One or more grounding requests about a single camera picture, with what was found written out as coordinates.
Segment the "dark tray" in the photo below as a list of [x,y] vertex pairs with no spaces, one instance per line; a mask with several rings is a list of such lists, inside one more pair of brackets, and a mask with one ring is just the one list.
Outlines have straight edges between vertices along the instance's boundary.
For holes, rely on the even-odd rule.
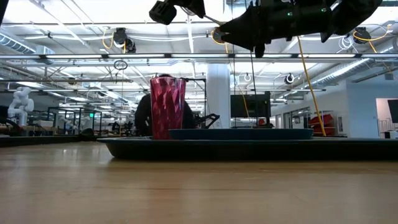
[[178,140],[298,140],[311,139],[313,129],[174,129]]
[[397,160],[398,141],[315,138],[287,141],[98,139],[120,159],[178,161]]

